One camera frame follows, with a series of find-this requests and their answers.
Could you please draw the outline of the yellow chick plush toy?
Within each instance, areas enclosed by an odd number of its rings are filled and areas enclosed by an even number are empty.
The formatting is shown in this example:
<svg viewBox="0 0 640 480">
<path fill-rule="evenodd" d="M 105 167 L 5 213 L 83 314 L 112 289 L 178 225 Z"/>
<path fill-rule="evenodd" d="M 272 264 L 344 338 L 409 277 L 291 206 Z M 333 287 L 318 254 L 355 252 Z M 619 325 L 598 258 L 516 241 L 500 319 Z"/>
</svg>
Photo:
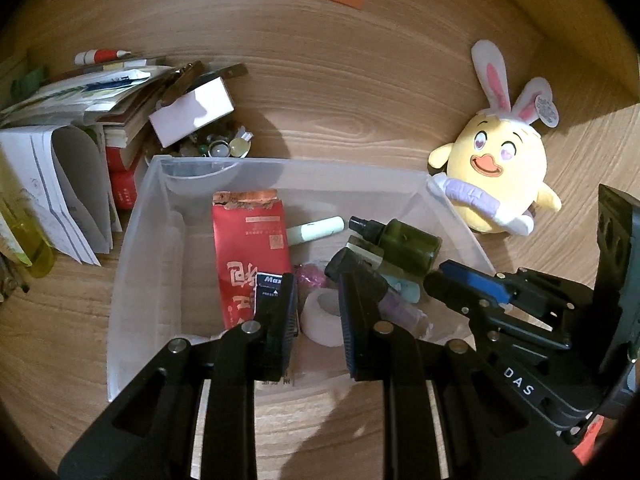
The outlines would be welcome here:
<svg viewBox="0 0 640 480">
<path fill-rule="evenodd" d="M 531 79 L 512 102 L 506 63 L 499 48 L 478 40 L 471 49 L 474 70 L 488 101 L 457 139 L 435 148 L 428 166 L 433 179 L 466 225 L 479 233 L 529 236 L 535 229 L 530 206 L 562 208 L 544 182 L 547 155 L 539 120 L 554 128 L 559 113 L 547 79 Z"/>
</svg>

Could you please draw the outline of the red white marker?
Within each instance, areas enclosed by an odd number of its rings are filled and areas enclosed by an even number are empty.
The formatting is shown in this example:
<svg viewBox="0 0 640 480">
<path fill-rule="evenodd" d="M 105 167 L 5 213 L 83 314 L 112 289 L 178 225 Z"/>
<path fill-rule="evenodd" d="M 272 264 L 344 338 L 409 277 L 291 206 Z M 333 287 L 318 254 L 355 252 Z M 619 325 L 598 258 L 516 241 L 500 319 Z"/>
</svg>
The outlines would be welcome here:
<svg viewBox="0 0 640 480">
<path fill-rule="evenodd" d="M 93 49 L 82 51 L 75 55 L 74 64 L 76 66 L 89 66 L 94 64 L 103 64 L 128 58 L 130 51 L 119 49 Z"/>
</svg>

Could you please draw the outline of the white tape roll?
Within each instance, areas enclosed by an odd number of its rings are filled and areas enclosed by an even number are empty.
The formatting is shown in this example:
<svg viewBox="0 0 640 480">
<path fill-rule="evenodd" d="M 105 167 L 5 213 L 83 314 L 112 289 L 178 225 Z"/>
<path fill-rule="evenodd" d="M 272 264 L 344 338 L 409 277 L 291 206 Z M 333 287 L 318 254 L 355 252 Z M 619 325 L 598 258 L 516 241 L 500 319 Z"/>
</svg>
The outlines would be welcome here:
<svg viewBox="0 0 640 480">
<path fill-rule="evenodd" d="M 316 288 L 306 298 L 300 326 L 303 334 L 315 344 L 338 348 L 344 344 L 338 291 Z"/>
</svg>

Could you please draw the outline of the stack of books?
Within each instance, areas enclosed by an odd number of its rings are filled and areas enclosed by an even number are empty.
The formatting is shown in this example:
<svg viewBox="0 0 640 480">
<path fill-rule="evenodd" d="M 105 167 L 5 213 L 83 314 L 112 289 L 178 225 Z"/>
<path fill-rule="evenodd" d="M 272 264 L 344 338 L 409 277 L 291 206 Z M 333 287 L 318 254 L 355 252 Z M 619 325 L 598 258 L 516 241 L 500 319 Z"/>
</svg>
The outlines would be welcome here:
<svg viewBox="0 0 640 480">
<path fill-rule="evenodd" d="M 18 159 L 21 174 L 28 142 L 40 169 L 63 171 L 66 184 L 82 186 L 80 200 L 89 196 L 93 178 L 108 179 L 115 207 L 130 210 L 146 170 L 141 143 L 150 116 L 182 96 L 183 84 L 203 70 L 200 62 L 134 66 L 49 84 L 1 114 L 2 150 Z"/>
</svg>

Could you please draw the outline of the clear plastic storage bin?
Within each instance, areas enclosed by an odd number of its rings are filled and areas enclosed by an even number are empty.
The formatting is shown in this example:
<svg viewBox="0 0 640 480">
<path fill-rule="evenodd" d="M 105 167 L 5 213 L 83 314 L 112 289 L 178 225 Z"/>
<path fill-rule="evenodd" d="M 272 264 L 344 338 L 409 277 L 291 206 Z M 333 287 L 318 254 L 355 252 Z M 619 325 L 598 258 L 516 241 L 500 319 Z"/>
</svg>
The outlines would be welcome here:
<svg viewBox="0 0 640 480">
<path fill-rule="evenodd" d="M 224 230 L 216 255 L 218 192 L 271 190 L 282 211 Z M 118 396 L 172 338 L 203 341 L 250 318 L 258 274 L 320 270 L 348 240 L 341 232 L 298 245 L 286 229 L 338 217 L 399 220 L 437 236 L 439 260 L 482 272 L 482 246 L 421 171 L 285 159 L 172 158 L 149 166 L 117 267 L 108 322 L 106 384 Z"/>
</svg>

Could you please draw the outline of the small white cardboard box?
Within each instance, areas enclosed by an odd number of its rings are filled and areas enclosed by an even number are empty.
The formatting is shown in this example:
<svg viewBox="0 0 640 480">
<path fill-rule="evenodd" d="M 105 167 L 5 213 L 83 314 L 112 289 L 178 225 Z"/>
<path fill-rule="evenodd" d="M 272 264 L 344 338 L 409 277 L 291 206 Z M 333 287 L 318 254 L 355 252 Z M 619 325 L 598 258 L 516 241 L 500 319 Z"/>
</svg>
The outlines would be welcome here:
<svg viewBox="0 0 640 480">
<path fill-rule="evenodd" d="M 190 136 L 234 111 L 234 104 L 221 77 L 180 96 L 150 115 L 150 122 L 163 148 Z"/>
</svg>

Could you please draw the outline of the white paper box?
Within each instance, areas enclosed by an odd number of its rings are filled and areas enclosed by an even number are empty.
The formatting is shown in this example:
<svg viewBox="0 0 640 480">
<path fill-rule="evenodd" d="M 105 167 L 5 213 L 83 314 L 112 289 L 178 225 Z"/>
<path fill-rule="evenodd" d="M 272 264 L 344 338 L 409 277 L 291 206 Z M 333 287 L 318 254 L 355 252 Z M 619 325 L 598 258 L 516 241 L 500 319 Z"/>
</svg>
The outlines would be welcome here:
<svg viewBox="0 0 640 480">
<path fill-rule="evenodd" d="M 99 266 L 122 229 L 103 129 L 72 124 L 3 128 L 1 180 L 54 249 Z"/>
</svg>

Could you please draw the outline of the small black card pack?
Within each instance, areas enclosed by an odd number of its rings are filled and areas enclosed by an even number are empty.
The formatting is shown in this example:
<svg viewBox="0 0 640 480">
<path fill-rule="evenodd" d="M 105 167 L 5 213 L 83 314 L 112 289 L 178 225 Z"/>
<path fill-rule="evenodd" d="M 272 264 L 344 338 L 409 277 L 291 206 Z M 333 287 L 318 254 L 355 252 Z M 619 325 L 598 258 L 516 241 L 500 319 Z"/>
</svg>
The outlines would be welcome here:
<svg viewBox="0 0 640 480">
<path fill-rule="evenodd" d="M 282 275 L 258 272 L 255 284 L 255 315 L 258 322 L 266 322 L 283 312 L 281 304 Z"/>
</svg>

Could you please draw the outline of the pale green lip balm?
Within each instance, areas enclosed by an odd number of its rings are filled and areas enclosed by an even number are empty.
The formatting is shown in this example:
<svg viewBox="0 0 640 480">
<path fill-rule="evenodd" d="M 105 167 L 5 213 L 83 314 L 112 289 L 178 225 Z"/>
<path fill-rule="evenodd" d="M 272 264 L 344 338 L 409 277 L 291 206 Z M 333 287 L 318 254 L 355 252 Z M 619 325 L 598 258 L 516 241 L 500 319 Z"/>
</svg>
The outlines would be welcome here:
<svg viewBox="0 0 640 480">
<path fill-rule="evenodd" d="M 334 216 L 307 222 L 299 226 L 291 226 L 286 229 L 286 238 L 288 239 L 288 246 L 297 246 L 341 233 L 344 229 L 345 221 L 343 218 Z"/>
</svg>

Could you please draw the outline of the black purple spray bottle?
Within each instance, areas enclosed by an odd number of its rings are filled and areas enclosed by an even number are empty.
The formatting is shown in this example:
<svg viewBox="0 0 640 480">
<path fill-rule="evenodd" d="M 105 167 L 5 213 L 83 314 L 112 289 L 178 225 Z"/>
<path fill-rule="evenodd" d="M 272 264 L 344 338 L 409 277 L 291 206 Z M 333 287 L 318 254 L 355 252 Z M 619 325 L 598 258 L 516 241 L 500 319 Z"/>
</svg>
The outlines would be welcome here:
<svg viewBox="0 0 640 480">
<path fill-rule="evenodd" d="M 339 250 L 324 269 L 324 274 L 335 283 L 345 273 L 354 276 L 361 296 L 378 305 L 383 320 L 408 330 L 416 338 L 425 337 L 430 332 L 432 324 L 427 315 L 402 299 L 377 270 L 346 247 Z"/>
</svg>

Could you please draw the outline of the yellow green spray bottle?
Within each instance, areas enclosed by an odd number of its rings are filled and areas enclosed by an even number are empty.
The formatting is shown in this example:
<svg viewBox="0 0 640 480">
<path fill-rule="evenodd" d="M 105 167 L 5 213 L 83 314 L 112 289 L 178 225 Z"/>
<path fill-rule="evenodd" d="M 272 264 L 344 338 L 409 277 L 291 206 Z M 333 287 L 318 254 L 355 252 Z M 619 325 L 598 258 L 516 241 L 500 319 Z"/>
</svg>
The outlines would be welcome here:
<svg viewBox="0 0 640 480">
<path fill-rule="evenodd" d="M 52 247 L 6 180 L 1 180 L 1 252 L 33 278 L 44 278 L 55 263 Z"/>
</svg>

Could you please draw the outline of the dark green pump bottle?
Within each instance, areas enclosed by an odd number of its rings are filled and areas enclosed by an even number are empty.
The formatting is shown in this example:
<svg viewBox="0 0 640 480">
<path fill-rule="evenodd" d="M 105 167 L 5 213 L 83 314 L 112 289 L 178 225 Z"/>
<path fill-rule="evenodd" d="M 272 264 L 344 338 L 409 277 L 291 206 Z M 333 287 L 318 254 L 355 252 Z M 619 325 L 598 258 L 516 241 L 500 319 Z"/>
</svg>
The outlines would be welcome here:
<svg viewBox="0 0 640 480">
<path fill-rule="evenodd" d="M 410 224 L 392 219 L 383 224 L 351 216 L 348 227 L 368 243 L 381 248 L 384 258 L 417 278 L 432 270 L 442 248 L 439 236 L 421 231 Z"/>
</svg>

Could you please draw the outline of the red snack packet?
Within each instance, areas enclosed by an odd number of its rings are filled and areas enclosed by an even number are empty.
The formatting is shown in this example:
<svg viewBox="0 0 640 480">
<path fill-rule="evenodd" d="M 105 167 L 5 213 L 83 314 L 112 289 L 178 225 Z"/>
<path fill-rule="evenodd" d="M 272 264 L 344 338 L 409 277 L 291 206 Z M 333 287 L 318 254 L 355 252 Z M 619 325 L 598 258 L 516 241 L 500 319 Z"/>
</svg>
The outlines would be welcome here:
<svg viewBox="0 0 640 480">
<path fill-rule="evenodd" d="M 258 272 L 292 270 L 284 206 L 275 190 L 216 192 L 212 225 L 222 320 L 230 330 L 254 316 Z"/>
</svg>

